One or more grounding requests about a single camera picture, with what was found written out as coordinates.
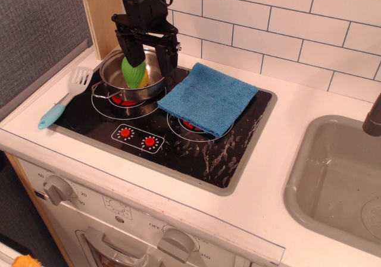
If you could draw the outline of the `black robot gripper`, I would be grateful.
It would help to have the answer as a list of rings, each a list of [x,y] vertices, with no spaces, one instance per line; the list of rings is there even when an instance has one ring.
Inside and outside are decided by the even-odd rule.
[[[136,68],[145,60],[143,44],[155,46],[161,75],[166,79],[178,63],[178,29],[167,21],[173,0],[122,0],[125,14],[114,14],[115,34],[128,63]]]

